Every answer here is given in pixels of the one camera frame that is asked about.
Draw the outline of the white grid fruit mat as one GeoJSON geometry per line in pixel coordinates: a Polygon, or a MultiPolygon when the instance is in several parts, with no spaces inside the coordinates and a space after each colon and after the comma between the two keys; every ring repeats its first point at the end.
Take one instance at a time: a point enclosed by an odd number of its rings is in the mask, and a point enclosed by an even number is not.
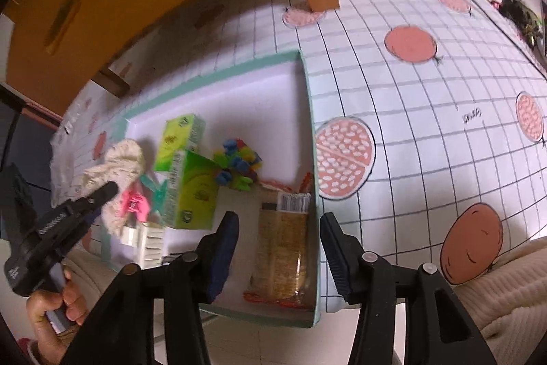
{"type": "Polygon", "coordinates": [[[365,246],[450,284],[546,236],[546,72],[487,0],[203,0],[122,56],[123,100],[94,84],[77,171],[99,164],[118,120],[173,87],[262,56],[301,52],[314,127],[364,122],[375,162],[343,199],[321,198],[365,246]]]}

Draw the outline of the green tissue pack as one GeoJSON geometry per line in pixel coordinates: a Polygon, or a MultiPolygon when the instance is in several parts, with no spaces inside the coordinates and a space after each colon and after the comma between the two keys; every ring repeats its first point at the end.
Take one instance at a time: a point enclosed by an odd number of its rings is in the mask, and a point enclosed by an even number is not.
{"type": "Polygon", "coordinates": [[[177,151],[197,152],[204,131],[205,120],[196,114],[181,115],[167,120],[159,141],[154,170],[169,171],[177,151]]]}
{"type": "Polygon", "coordinates": [[[164,201],[164,224],[173,229],[211,230],[220,168],[207,157],[179,150],[173,155],[164,201]]]}

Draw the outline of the cream knitted cloth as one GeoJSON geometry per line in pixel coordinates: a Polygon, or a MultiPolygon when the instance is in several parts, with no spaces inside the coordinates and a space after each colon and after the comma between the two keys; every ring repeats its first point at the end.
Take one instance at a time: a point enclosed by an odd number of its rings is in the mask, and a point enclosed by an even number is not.
{"type": "Polygon", "coordinates": [[[80,196],[90,195],[107,182],[115,182],[119,191],[101,208],[101,218],[110,235],[121,238],[127,217],[122,210],[122,194],[144,173],[146,160],[137,141],[124,139],[111,146],[104,162],[82,173],[80,196]]]}

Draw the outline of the teal hair clip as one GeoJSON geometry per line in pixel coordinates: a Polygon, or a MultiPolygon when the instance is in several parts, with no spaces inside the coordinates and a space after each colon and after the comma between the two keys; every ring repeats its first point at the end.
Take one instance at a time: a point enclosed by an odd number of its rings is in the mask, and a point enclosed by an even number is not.
{"type": "Polygon", "coordinates": [[[158,182],[148,174],[143,174],[140,177],[140,182],[148,191],[147,197],[150,204],[150,211],[159,216],[164,214],[165,199],[168,191],[168,181],[158,182]]]}

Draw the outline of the pink hair clip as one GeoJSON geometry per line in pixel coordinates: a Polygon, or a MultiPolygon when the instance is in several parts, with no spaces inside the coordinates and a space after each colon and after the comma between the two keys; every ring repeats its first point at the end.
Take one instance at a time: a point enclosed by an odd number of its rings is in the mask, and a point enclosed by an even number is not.
{"type": "Polygon", "coordinates": [[[146,197],[133,189],[127,189],[121,195],[121,217],[134,214],[139,222],[147,222],[150,205],[146,197]]]}

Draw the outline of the cracker snack packet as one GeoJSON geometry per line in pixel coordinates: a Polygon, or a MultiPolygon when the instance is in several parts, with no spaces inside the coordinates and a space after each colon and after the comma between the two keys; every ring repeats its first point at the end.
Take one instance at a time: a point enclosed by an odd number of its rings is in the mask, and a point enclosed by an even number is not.
{"type": "Polygon", "coordinates": [[[244,298],[250,303],[305,309],[311,195],[274,182],[262,183],[259,198],[254,268],[244,298]]]}

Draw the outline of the colourful building block toy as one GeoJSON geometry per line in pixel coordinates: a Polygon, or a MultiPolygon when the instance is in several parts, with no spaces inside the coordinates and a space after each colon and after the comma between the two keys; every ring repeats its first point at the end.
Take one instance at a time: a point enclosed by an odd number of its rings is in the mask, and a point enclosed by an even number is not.
{"type": "Polygon", "coordinates": [[[223,149],[213,154],[213,162],[219,167],[214,179],[220,186],[246,192],[259,180],[262,158],[242,139],[225,140],[223,149]]]}

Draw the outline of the white teal shallow tray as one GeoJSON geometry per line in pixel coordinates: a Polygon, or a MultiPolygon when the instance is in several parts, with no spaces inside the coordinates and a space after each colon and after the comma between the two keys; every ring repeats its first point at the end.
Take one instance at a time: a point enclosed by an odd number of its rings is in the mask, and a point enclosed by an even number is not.
{"type": "Polygon", "coordinates": [[[298,51],[197,77],[123,115],[166,186],[163,251],[196,249],[228,219],[239,233],[208,313],[310,328],[318,319],[312,115],[298,51]]]}

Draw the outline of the white hair clip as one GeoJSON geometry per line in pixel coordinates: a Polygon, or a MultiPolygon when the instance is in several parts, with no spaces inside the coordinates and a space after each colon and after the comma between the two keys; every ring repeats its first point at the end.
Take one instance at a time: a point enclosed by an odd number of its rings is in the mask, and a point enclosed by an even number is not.
{"type": "Polygon", "coordinates": [[[165,230],[154,222],[137,221],[134,226],[124,226],[121,232],[122,258],[134,262],[141,269],[161,265],[165,230]]]}

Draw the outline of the cream knitted blanket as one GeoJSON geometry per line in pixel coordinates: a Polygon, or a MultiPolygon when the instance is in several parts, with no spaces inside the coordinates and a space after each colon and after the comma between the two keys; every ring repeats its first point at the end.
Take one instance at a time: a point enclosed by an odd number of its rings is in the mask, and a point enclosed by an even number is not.
{"type": "Polygon", "coordinates": [[[454,287],[499,364],[524,364],[546,335],[546,239],[527,241],[454,287]]]}

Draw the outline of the dark toy clutter pile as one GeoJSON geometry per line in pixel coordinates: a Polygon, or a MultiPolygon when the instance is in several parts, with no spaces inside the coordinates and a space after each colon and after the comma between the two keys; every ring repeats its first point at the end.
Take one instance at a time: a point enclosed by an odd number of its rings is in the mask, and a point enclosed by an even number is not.
{"type": "Polygon", "coordinates": [[[539,62],[546,65],[545,36],[538,16],[520,0],[491,0],[491,5],[509,19],[517,28],[520,37],[539,62]]]}

